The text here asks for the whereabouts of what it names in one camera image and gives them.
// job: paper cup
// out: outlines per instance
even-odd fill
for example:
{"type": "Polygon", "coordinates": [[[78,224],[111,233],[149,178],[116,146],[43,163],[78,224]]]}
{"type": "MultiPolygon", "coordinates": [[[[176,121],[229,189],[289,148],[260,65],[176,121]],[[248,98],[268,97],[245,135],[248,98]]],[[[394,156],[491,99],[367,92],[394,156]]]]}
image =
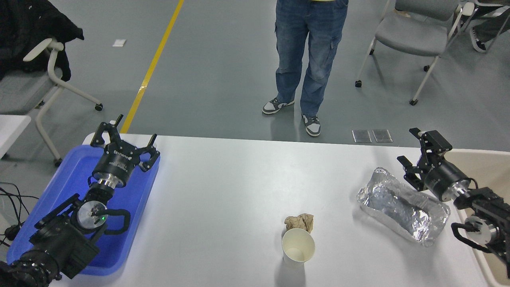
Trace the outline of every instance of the paper cup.
{"type": "Polygon", "coordinates": [[[315,242],[308,231],[293,228],[282,238],[284,260],[291,266],[302,266],[315,252],[315,242]]]}

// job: white table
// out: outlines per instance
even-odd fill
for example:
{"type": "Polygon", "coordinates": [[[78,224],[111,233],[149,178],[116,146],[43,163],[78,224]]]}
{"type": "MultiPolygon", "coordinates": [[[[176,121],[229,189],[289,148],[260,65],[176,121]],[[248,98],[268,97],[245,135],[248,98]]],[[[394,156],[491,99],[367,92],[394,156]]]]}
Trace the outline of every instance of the white table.
{"type": "MultiPolygon", "coordinates": [[[[122,135],[139,147],[149,137],[122,135]]],[[[376,167],[402,178],[396,157],[415,163],[418,148],[175,136],[156,143],[160,169],[124,266],[51,286],[487,286],[471,248],[451,233],[454,210],[425,248],[356,203],[376,167]],[[290,269],[284,219],[303,212],[315,216],[316,252],[290,269]]]]}
{"type": "Polygon", "coordinates": [[[0,114],[0,158],[9,150],[30,123],[27,115],[0,114]]]}

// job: blue tray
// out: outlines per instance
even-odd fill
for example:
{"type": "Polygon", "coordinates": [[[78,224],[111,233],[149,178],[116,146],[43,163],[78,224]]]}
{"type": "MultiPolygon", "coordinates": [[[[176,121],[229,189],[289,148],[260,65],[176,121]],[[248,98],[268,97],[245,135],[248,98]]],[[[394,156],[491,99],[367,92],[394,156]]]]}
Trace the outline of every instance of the blue tray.
{"type": "MultiPolygon", "coordinates": [[[[7,252],[7,263],[13,261],[32,248],[29,242],[37,229],[34,225],[63,201],[78,193],[80,199],[87,193],[88,177],[103,155],[103,149],[91,146],[78,146],[72,149],[64,158],[46,190],[35,205],[22,229],[7,252]]],[[[142,160],[148,159],[145,154],[142,160]]],[[[135,168],[127,185],[116,188],[113,198],[108,202],[110,209],[126,209],[131,213],[129,229],[120,235],[103,235],[96,245],[100,252],[94,260],[81,272],[90,275],[109,275],[119,269],[127,258],[140,223],[145,204],[150,194],[152,184],[158,173],[160,159],[146,173],[135,168]]],[[[106,221],[108,229],[120,229],[122,217],[109,217],[106,221]]]]}

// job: person's leg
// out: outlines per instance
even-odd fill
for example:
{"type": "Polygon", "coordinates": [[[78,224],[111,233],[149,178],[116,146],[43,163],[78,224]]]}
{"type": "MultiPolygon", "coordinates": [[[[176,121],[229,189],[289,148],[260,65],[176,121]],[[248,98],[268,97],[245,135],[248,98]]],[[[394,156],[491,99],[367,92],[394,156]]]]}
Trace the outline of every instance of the person's leg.
{"type": "Polygon", "coordinates": [[[279,66],[276,70],[276,88],[280,103],[294,100],[301,80],[304,43],[308,29],[304,21],[308,0],[278,0],[276,2],[276,49],[279,66]]]}
{"type": "Polygon", "coordinates": [[[307,17],[309,64],[301,93],[301,113],[305,116],[316,116],[324,99],[333,59],[342,38],[347,4],[348,0],[310,2],[307,17]]]}
{"type": "MultiPolygon", "coordinates": [[[[498,34],[499,29],[501,29],[509,14],[510,9],[507,9],[501,15],[473,27],[476,37],[482,42],[492,40],[498,34]]],[[[510,20],[506,22],[501,32],[506,32],[508,29],[510,29],[510,20]]]]}
{"type": "Polygon", "coordinates": [[[491,12],[498,10],[499,8],[500,7],[494,7],[494,6],[477,6],[475,8],[475,11],[473,12],[473,15],[471,16],[471,20],[478,19],[486,14],[489,14],[491,12]]]}

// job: brown crumpled paper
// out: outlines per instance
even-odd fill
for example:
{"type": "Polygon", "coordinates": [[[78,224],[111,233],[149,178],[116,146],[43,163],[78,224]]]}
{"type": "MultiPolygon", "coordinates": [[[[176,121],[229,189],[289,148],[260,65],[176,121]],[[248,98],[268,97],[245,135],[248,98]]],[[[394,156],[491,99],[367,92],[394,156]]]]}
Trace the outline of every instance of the brown crumpled paper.
{"type": "Polygon", "coordinates": [[[314,216],[308,213],[303,213],[298,216],[289,216],[285,218],[285,224],[287,225],[287,230],[301,228],[308,231],[308,233],[312,233],[312,229],[314,228],[314,216]]]}

